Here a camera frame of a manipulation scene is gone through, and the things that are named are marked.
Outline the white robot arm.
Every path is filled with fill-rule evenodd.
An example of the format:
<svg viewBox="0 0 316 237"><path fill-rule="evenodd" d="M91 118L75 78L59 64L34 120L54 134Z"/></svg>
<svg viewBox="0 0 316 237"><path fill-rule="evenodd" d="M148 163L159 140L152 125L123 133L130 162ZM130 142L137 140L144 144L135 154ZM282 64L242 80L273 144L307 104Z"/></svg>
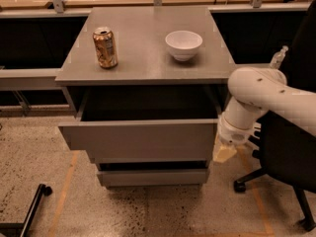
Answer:
<svg viewBox="0 0 316 237"><path fill-rule="evenodd" d="M213 160L223 163L254 134L268 111L316 135L316 94L289 87L284 74L271 68L241 67L228 79L231 98L219 116Z"/></svg>

